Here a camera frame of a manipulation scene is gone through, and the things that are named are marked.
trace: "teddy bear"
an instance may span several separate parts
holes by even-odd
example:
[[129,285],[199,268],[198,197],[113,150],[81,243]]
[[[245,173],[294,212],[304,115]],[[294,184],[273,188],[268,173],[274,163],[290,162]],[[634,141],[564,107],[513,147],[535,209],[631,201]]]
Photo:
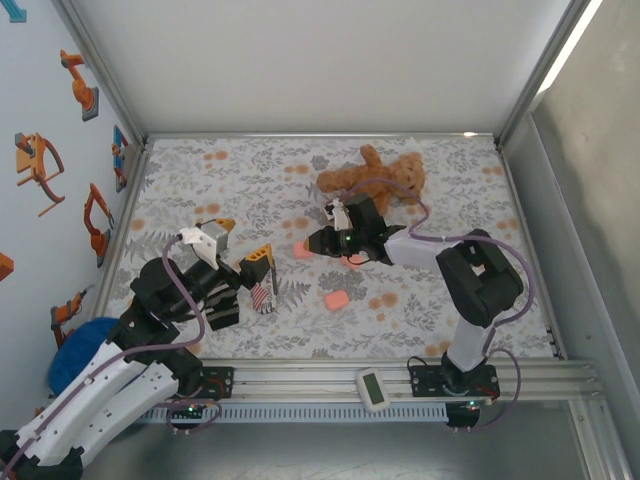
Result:
[[[357,184],[369,178],[387,178],[408,188],[417,197],[424,187],[426,173],[422,164],[422,155],[418,152],[400,155],[391,165],[384,166],[380,155],[372,145],[360,147],[360,154],[364,158],[365,165],[352,168],[343,168],[318,175],[316,185],[324,193],[338,190],[349,190]],[[383,182],[371,183],[358,189],[369,195],[381,215],[387,213],[391,203],[391,195],[400,198],[401,201],[414,205],[416,201],[399,188]]]

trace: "gray leaf pattern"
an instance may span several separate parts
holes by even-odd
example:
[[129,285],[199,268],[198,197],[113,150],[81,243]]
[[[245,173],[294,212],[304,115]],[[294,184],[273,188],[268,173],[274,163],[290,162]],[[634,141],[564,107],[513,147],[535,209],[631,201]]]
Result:
[[[158,139],[116,272],[107,313],[119,316],[133,296],[129,288],[144,264],[161,254],[169,238],[198,220],[237,222],[223,260],[233,268],[271,243],[276,259],[278,310],[253,311],[241,290],[240,324],[208,331],[198,355],[273,358],[405,358],[440,355],[453,338],[458,314],[440,275],[412,267],[369,263],[351,270],[337,259],[293,257],[293,243],[327,224],[323,207],[337,194],[315,185],[319,172],[363,164],[360,146],[373,144],[384,163],[419,151],[428,174],[423,199],[429,220],[420,230],[436,235],[483,228],[523,251],[507,180],[492,139],[449,138],[217,138]],[[393,199],[388,224],[409,225],[418,207]],[[176,246],[182,269],[195,256]],[[331,312],[323,297],[345,290],[347,307]],[[524,303],[524,296],[516,307]],[[518,356],[549,357],[552,350],[538,302],[520,321],[501,328],[494,346]],[[195,322],[179,326],[180,340],[193,337]]]

